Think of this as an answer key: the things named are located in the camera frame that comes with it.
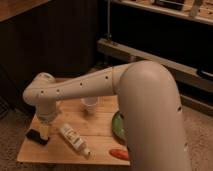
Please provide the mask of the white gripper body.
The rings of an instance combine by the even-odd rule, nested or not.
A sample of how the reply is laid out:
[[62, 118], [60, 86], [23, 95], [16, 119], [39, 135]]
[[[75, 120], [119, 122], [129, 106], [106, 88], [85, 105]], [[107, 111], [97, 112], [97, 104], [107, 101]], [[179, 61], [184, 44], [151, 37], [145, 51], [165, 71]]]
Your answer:
[[54, 111], [48, 114], [38, 114], [37, 118], [41, 123], [51, 123], [59, 115], [59, 111]]

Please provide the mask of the translucent yellowish gripper finger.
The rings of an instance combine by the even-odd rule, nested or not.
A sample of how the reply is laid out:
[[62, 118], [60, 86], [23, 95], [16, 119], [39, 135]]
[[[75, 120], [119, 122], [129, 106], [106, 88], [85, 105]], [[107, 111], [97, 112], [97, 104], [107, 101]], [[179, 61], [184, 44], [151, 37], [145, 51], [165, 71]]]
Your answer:
[[49, 138], [50, 125], [46, 123], [41, 123], [39, 126], [40, 137], [43, 140], [47, 140]]

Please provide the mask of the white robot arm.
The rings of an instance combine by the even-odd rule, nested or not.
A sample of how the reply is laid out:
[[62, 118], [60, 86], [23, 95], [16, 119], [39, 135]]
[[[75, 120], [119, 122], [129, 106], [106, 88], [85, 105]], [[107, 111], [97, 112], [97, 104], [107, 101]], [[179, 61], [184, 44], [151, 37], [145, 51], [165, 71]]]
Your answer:
[[191, 171], [179, 91], [159, 63], [142, 60], [64, 82], [40, 73], [25, 88], [23, 99], [50, 122], [60, 100], [111, 95], [123, 116], [132, 171]]

